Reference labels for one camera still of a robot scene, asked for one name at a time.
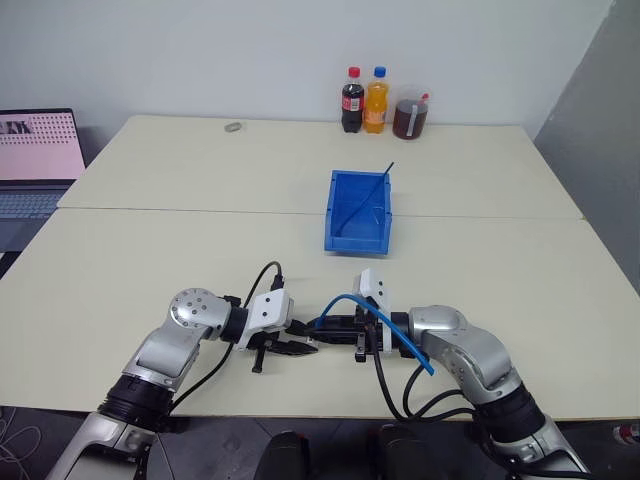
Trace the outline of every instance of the plastic bottle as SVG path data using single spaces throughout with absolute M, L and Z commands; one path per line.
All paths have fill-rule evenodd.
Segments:
M 342 128 L 345 132 L 357 133 L 362 127 L 364 87 L 360 83 L 360 69 L 349 67 L 349 78 L 342 89 Z
M 384 114 L 387 111 L 387 92 L 389 91 L 389 85 L 383 80 L 386 74 L 386 68 L 376 67 L 373 71 L 375 79 L 367 87 L 364 129 L 368 133 L 381 133 L 384 130 Z

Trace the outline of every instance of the blue tube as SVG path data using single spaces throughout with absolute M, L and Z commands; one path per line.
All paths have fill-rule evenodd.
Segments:
M 365 309 L 369 310 L 376 317 L 378 317 L 380 320 L 382 320 L 391 329 L 393 334 L 396 337 L 398 337 L 402 343 L 404 343 L 404 345 L 409 349 L 409 351 L 413 354 L 413 356 L 416 357 L 418 362 L 420 362 L 420 365 L 422 365 L 424 367 L 424 369 L 427 372 L 429 372 L 429 375 L 433 375 L 435 373 L 435 370 L 433 369 L 433 367 L 429 363 L 429 360 L 427 360 L 424 357 L 424 355 L 422 355 L 422 352 L 420 352 L 420 350 L 418 350 L 418 348 L 413 344 L 413 342 L 411 340 L 409 340 L 404 333 L 402 333 L 402 330 L 400 330 L 380 310 L 378 310 L 373 305 L 368 304 L 363 299 L 361 299 L 360 297 L 357 297 L 355 295 L 351 295 L 351 294 L 348 294 L 348 293 L 343 293 L 342 295 L 338 295 L 336 298 L 331 300 L 329 302 L 329 305 L 326 306 L 326 308 L 320 314 L 320 317 L 318 317 L 318 319 L 316 320 L 315 326 L 316 327 L 321 327 L 322 323 L 324 322 L 325 317 L 327 316 L 327 313 L 329 313 L 329 310 L 331 310 L 331 307 L 333 307 L 338 301 L 340 301 L 340 300 L 342 300 L 344 298 L 346 298 L 348 300 L 351 300 L 352 302 L 357 303 L 362 308 L 365 308 Z

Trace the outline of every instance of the laptop keyboard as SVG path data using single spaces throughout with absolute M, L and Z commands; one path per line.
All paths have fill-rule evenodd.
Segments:
M 0 218 L 49 218 L 63 194 L 3 193 L 0 195 Z

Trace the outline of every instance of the red label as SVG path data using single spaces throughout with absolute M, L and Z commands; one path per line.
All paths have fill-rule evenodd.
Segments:
M 342 108 L 350 112 L 359 112 L 362 110 L 362 98 L 349 98 L 342 96 Z

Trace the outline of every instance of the orange soda bottle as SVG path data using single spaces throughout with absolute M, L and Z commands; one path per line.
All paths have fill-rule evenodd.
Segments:
M 386 68 L 376 67 L 373 71 L 375 79 L 367 87 L 362 125 L 368 133 L 382 133 L 384 130 L 384 114 L 387 111 L 387 93 L 389 92 L 389 84 L 383 80 L 386 74 Z

